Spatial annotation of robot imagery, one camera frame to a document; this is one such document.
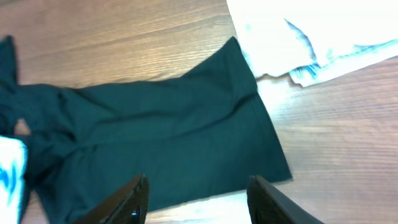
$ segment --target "folded cloth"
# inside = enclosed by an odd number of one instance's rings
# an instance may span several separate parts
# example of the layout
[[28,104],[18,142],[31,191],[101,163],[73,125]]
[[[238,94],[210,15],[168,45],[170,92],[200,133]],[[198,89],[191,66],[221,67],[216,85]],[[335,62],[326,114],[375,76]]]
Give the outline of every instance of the folded cloth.
[[16,224],[22,218],[26,162],[25,145],[19,140],[0,136],[1,223]]
[[390,1],[227,2],[256,77],[290,72],[309,86],[398,55],[398,14],[386,7]]
[[291,178],[235,38],[180,78],[82,89],[18,86],[10,49],[8,37],[0,118],[29,126],[25,179],[50,223],[79,219],[138,174],[150,182],[149,211],[243,190],[253,174]]

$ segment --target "white cloth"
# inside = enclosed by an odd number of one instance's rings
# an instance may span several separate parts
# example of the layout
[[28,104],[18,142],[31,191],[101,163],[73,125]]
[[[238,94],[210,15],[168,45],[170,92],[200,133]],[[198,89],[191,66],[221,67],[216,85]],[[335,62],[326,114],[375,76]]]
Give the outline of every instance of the white cloth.
[[290,72],[303,86],[398,55],[394,2],[227,0],[254,75]]
[[16,139],[0,136],[0,220],[16,224],[21,219],[27,151]]

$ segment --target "brown wooden floor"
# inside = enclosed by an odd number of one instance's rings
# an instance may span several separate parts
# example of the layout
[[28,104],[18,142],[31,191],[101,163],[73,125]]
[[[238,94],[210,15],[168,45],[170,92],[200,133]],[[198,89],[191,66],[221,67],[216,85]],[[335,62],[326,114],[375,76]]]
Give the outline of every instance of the brown wooden floor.
[[[225,0],[0,0],[20,83],[82,87],[177,77],[234,33]],[[398,223],[398,58],[300,88],[259,83],[294,181],[325,223]],[[33,196],[23,223],[46,223]],[[250,223],[244,193],[154,212],[147,223]]]

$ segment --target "wooden table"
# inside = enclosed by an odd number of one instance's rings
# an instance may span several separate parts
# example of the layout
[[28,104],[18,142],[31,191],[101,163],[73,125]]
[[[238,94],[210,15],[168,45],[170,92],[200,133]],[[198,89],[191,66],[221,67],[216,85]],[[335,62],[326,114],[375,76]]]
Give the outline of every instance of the wooden table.
[[[21,84],[82,87],[178,77],[232,35],[225,0],[1,0]],[[259,82],[294,181],[325,223],[398,223],[398,58],[308,88]],[[238,192],[148,214],[147,223],[250,223]],[[23,223],[46,223],[34,195]]]

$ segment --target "dark green cloth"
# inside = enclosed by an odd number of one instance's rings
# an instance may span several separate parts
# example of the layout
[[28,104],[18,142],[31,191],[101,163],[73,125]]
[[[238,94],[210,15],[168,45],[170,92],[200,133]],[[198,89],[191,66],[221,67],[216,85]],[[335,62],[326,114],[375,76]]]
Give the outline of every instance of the dark green cloth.
[[180,78],[82,89],[17,86],[12,39],[0,48],[0,124],[27,121],[25,179],[51,223],[76,220],[137,174],[149,179],[149,210],[245,189],[253,174],[291,178],[235,38]]

